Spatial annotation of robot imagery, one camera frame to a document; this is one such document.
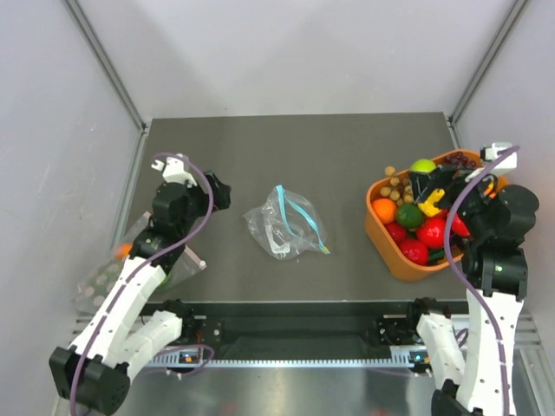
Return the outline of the fake brown longan bunch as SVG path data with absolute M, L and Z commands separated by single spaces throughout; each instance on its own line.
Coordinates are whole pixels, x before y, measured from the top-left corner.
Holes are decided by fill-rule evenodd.
M 395 202 L 398 206 L 414 202 L 409 178 L 401 178 L 393 166 L 384 169 L 387 184 L 380 189 L 380 195 Z

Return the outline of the fake orange left in bin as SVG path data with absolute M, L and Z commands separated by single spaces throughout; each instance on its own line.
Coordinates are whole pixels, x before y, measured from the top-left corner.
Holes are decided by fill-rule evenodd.
M 378 198 L 371 202 L 371 208 L 382 224 L 395 221 L 397 204 L 390 198 Z

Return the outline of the clear zip bag blue seal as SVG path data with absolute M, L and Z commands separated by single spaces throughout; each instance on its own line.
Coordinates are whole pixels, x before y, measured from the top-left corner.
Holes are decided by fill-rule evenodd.
M 329 249 L 314 205 L 282 185 L 276 185 L 265 202 L 250 209 L 244 219 L 251 236 L 277 260 L 290 260 L 306 251 L 324 254 L 324 246 Z

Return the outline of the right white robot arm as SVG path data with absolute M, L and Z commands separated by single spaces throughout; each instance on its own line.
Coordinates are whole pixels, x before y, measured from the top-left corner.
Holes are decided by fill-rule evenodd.
M 436 389 L 433 415 L 514 415 L 513 354 L 517 321 L 527 295 L 521 247 L 536 224 L 537 196 L 521 185 L 499 186 L 499 175 L 439 166 L 409 174 L 415 198 L 459 218 L 470 239 L 455 267 L 467 288 L 467 348 L 460 349 L 446 306 L 414 302 L 407 337 L 424 343 Z

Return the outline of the fake red apple bin front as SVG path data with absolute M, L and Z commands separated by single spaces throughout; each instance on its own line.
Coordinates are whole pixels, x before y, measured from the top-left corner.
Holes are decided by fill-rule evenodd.
M 407 238 L 400 242 L 399 249 L 412 263 L 420 266 L 426 266 L 429 259 L 428 247 L 420 240 Z

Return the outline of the fake big red apple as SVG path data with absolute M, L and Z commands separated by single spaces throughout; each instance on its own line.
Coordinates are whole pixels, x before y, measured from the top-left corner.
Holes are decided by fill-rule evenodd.
M 429 218 L 418 228 L 416 236 L 429 249 L 438 250 L 444 246 L 445 229 L 445 219 Z

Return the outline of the fake green pear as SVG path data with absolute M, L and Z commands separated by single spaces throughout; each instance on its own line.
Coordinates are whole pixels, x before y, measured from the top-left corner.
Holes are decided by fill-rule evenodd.
M 432 159 L 418 159 L 416 160 L 409 171 L 419 173 L 430 173 L 437 168 L 436 163 Z

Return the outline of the orange plastic fruit bin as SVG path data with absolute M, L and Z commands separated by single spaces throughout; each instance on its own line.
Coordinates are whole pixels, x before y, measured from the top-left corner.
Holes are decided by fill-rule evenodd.
M 398 174 L 401 178 L 406 178 L 408 177 L 409 172 L 409 169 L 407 169 L 404 171 L 399 171 Z M 449 263 L 445 257 L 444 247 L 438 250 L 432 250 L 428 248 L 429 259 L 426 266 L 420 266 L 418 264 L 412 263 L 405 256 L 403 256 L 402 252 L 399 249 L 399 245 L 397 245 L 393 241 L 393 239 L 385 229 L 385 224 L 382 224 L 380 222 L 371 208 L 371 202 L 373 200 L 383 198 L 380 195 L 380 189 L 386 184 L 387 179 L 381 179 L 375 182 L 368 189 L 366 195 L 367 213 L 365 218 L 365 230 L 370 240 L 373 242 L 378 252 L 380 253 L 382 260 L 388 266 L 388 269 L 390 270 L 392 275 L 402 281 L 417 282 L 432 273 L 438 272 L 448 267 Z M 434 218 L 443 218 L 447 222 L 447 215 L 448 211 L 442 210 L 442 212 Z M 429 217 L 424 215 L 424 222 L 428 219 Z M 418 228 L 414 230 L 407 229 L 408 238 L 417 239 L 416 231 L 418 230 Z M 459 237 L 452 231 L 446 232 L 446 230 L 444 237 L 448 238 L 454 261 L 460 261 L 462 258 L 462 244 L 467 238 Z

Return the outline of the fake orange in pink bag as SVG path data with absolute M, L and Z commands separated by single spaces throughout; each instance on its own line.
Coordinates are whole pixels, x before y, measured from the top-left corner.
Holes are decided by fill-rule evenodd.
M 124 243 L 120 245 L 114 252 L 114 258 L 116 260 L 124 260 L 130 253 L 132 245 L 130 243 Z

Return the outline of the fake green lime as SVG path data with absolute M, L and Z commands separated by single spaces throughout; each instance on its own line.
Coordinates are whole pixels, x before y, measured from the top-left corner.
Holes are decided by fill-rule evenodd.
M 414 230 L 424 222 L 424 215 L 416 205 L 405 203 L 396 209 L 395 221 L 408 230 Z

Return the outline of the fake red apple bin left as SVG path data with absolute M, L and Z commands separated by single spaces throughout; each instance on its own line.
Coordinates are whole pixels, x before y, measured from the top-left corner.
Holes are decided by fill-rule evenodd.
M 397 245 L 408 238 L 408 230 L 396 222 L 385 224 L 385 229 Z

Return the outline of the fake yellow lemon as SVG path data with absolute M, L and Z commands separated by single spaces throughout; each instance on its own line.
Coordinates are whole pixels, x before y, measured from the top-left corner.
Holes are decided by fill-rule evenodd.
M 418 207 L 425 216 L 433 218 L 442 212 L 442 209 L 436 204 L 439 203 L 444 196 L 445 190 L 442 188 L 436 188 L 431 192 L 425 201 L 418 204 Z

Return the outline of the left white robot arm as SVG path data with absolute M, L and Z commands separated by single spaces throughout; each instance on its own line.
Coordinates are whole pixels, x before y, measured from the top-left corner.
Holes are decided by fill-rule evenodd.
M 203 177 L 206 190 L 186 174 L 158 187 L 147 225 L 133 241 L 107 298 L 70 346 L 56 348 L 49 357 L 57 393 L 73 405 L 114 414 L 156 354 L 173 341 L 188 343 L 196 335 L 191 313 L 176 301 L 166 302 L 137 331 L 131 327 L 170 276 L 186 240 L 199 232 L 196 221 L 231 204 L 229 185 L 213 172 Z

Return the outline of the fake red apple bin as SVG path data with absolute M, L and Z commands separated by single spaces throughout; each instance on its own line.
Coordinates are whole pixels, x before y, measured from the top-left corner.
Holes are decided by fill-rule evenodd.
M 408 238 L 408 230 L 396 222 L 385 224 L 385 229 L 397 245 Z
M 400 242 L 399 249 L 412 263 L 420 266 L 426 266 L 429 259 L 428 247 L 420 240 L 407 238 Z

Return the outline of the clear zip bag pink seal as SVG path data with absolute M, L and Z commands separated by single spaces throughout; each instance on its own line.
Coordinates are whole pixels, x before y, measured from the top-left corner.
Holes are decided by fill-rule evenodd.
M 122 271 L 124 260 L 114 258 L 115 250 L 124 243 L 130 243 L 147 226 L 150 213 L 145 211 L 127 231 L 110 255 L 97 269 L 88 273 L 76 286 L 75 308 L 82 313 L 94 315 L 114 287 Z M 199 274 L 207 267 L 204 259 L 199 257 L 189 246 L 181 254 L 171 273 L 159 285 L 155 292 L 166 291 L 178 283 Z

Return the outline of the fake dark grapes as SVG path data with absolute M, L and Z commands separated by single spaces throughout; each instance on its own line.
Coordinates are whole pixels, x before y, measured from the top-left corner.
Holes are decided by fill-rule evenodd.
M 463 152 L 458 151 L 455 153 L 450 153 L 446 157 L 446 163 L 457 169 L 468 169 L 473 170 L 477 167 L 477 162 L 473 159 L 469 159 Z

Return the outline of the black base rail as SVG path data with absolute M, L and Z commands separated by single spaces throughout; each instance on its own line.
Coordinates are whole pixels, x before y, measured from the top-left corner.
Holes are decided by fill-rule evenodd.
M 415 344 L 405 302 L 150 302 L 185 317 L 179 341 L 201 341 L 220 361 L 389 358 Z

